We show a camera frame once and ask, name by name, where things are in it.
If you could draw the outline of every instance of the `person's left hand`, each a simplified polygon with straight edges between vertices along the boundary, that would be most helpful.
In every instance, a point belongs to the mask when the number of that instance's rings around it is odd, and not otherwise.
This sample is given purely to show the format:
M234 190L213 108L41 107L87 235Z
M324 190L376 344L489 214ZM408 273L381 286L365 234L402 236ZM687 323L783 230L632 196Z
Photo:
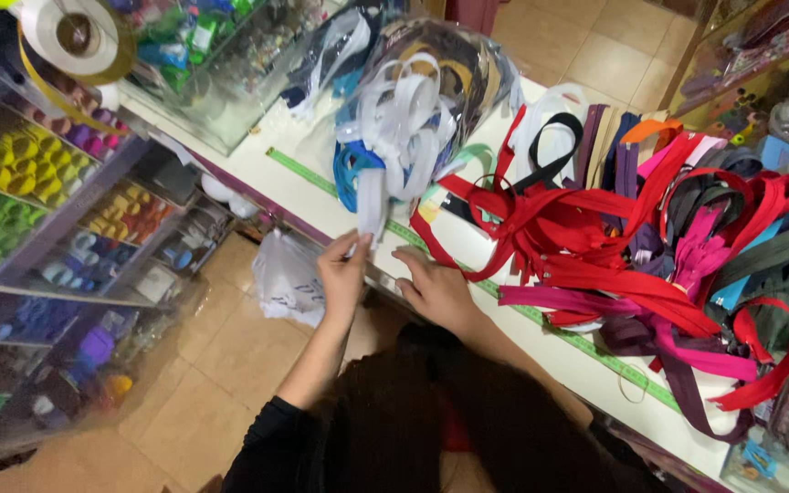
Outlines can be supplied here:
M364 271L372 241L371 233L359 236L357 230L351 230L332 241L318 256L318 276L324 285L325 318L351 323L364 289ZM345 258L354 245L357 246L352 258Z

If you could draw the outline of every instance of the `dark hair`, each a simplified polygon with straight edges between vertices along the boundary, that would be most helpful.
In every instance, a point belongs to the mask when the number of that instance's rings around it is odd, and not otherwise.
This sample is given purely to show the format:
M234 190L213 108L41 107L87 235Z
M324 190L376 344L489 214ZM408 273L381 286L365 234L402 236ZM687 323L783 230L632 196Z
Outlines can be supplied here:
M464 422L499 493L615 490L597 444L536 380L445 334L427 344L402 332L397 349L352 362L339 376L315 409L323 439L313 468L323 468L324 490L443 490L441 399Z

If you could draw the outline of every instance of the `hand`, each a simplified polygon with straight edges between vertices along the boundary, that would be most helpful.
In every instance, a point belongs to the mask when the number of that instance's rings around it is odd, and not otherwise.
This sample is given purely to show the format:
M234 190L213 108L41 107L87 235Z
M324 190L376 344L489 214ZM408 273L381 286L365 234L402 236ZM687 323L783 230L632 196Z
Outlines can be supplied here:
M357 230L351 230L332 241L318 256L318 276L324 285L325 318L334 317L346 326L352 324L364 289L364 270L372 240L369 232L359 237ZM345 258L355 245L352 258Z
M488 317L477 307L461 272L428 260L415 248L398 248L392 252L407 264L413 281L400 278L395 285L419 315L455 334L462 342Z

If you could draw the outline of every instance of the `tile floor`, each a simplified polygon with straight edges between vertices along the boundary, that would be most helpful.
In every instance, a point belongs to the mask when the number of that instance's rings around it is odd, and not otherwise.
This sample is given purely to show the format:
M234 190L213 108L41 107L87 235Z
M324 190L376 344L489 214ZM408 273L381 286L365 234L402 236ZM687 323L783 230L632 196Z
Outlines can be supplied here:
M224 474L312 331L264 318L252 298L256 253L231 234L203 269L208 301L151 353L147 378L117 416L45 442L0 472L0 493L194 493ZM346 361L394 341L407 321L400 309L371 305L359 309Z
M647 111L659 105L694 29L642 0L512 0L500 6L493 38L543 85L575 82L593 103ZM264 319L252 298L256 253L231 235L203 270L207 301L152 354L154 370L118 417L49 440L27 464L0 473L0 492L185 493L224 473L311 331ZM386 305L362 308L346 360L392 341L404 321Z
M584 86L591 103L656 110L696 29L642 0L511 0L492 38L550 87Z

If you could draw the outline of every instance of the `green measuring tape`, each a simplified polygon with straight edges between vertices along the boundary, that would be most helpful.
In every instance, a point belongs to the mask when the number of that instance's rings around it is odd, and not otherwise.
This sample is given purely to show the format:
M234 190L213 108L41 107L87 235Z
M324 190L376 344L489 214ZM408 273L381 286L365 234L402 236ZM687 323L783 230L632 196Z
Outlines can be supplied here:
M311 169L306 168L301 163L298 163L285 153L277 151L273 147L269 148L267 155L285 166L285 168L288 168L294 173L299 174L307 182L316 185L334 197L337 196L337 187L331 182L325 180L321 174L315 173ZM422 238L420 238L418 234L406 226L389 220L386 222L386 229L398 235L401 239L407 243L410 243L413 247L417 247L422 249L424 252L428 252L428 248L425 246L425 242L422 241ZM469 270L467 266L461 262L458 264L465 270ZM486 291L490 296L495 297L495 299L500 298L498 284L495 284L489 280L480 281L474 284L476 284L480 289ZM547 318L543 316L543 312L534 306L511 304L510 308L515 309L525 318L532 320L532 322L540 325L546 330L549 330L568 344L576 347L597 362L610 368L615 373L620 375L621 378L628 380L640 388L644 388L647 394L653 398L656 398L661 403L669 406L677 412L680 412L680 408L678 407L678 403L675 401L672 392L668 388L665 388L656 382L652 382L649 378L647 378L647 375L644 375L641 370L620 361L620 359L613 354L608 353L608 351L596 346L593 344L593 342L584 339L579 333L562 330L558 327L555 327L550 323L550 320L547 320Z

